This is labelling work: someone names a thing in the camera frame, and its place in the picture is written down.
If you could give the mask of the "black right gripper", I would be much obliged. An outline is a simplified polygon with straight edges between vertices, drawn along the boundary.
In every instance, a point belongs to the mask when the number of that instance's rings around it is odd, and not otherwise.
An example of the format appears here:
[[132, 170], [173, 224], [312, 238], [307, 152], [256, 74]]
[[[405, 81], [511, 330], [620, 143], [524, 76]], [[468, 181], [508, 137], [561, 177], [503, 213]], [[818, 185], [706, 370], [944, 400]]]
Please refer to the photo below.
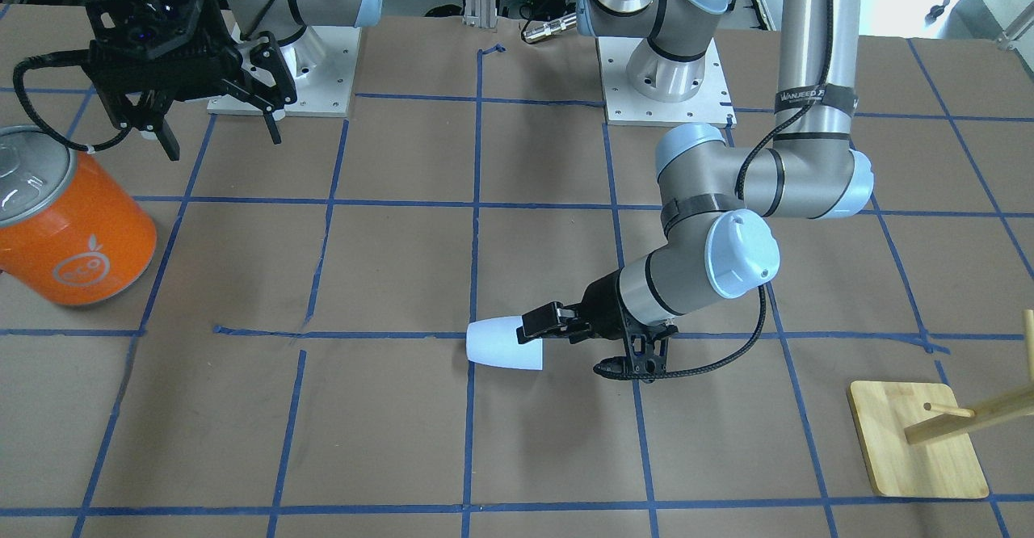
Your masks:
[[123, 95], [122, 112], [173, 162], [180, 145], [166, 114], [174, 101], [229, 95], [261, 112], [271, 141], [282, 141], [275, 112], [298, 99], [295, 78], [272, 34], [248, 44], [230, 37], [218, 0], [87, 0], [94, 31], [85, 74], [99, 93]]

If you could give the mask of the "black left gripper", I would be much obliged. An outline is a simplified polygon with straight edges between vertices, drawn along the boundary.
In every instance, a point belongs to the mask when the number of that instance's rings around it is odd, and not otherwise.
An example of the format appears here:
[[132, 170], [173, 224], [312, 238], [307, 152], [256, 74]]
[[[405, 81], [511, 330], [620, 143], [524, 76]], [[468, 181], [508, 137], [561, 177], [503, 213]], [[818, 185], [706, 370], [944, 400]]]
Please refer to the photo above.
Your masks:
[[636, 320], [625, 308], [618, 276], [620, 273], [613, 271], [588, 285], [579, 304], [554, 301], [522, 313], [517, 342], [545, 337], [565, 337], [570, 343], [590, 337], [620, 340], [624, 354], [599, 361], [592, 368], [595, 373], [621, 382], [674, 379], [676, 375], [667, 370], [667, 350], [676, 326], [652, 326]]

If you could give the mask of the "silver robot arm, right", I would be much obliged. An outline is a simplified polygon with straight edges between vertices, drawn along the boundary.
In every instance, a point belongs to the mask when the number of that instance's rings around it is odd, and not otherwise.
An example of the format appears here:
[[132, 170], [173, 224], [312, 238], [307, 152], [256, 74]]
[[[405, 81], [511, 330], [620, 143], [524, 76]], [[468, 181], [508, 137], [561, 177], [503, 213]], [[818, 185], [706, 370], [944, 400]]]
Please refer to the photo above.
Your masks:
[[94, 39], [82, 70], [111, 124], [179, 144], [171, 104], [258, 115], [275, 143], [285, 115], [346, 114], [359, 30], [383, 0], [87, 0]]

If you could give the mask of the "silver robot arm, left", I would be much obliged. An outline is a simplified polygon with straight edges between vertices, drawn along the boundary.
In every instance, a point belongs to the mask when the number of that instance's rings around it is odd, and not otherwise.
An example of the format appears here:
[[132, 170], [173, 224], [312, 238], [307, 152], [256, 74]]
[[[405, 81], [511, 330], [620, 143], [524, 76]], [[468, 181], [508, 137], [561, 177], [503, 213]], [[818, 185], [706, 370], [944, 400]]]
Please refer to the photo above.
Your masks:
[[[651, 99], [662, 72], [701, 70], [729, 0], [578, 0], [583, 35], [638, 37], [628, 76]], [[614, 380], [666, 377], [672, 321], [746, 295], [764, 294], [780, 266], [769, 217], [835, 219], [856, 214], [874, 188], [864, 153], [851, 148], [858, 99], [855, 64], [860, 0], [784, 0], [776, 128], [754, 148], [727, 145], [717, 127], [683, 124], [656, 148], [666, 243], [585, 288], [580, 302], [545, 304], [468, 328], [468, 357], [508, 368], [542, 368], [544, 337], [624, 342], [595, 372]]]

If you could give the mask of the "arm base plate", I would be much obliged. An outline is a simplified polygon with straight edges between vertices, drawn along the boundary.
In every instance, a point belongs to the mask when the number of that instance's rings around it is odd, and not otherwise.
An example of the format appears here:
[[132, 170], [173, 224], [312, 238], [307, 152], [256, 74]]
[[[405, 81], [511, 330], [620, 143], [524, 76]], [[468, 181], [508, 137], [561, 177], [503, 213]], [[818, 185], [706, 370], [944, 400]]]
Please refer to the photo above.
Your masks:
[[738, 124], [714, 40], [690, 62], [662, 58], [645, 39], [601, 36], [597, 49], [610, 125]]
[[298, 40], [281, 48], [294, 72], [296, 98], [274, 112], [275, 120], [347, 117], [362, 33], [361, 27], [307, 27]]

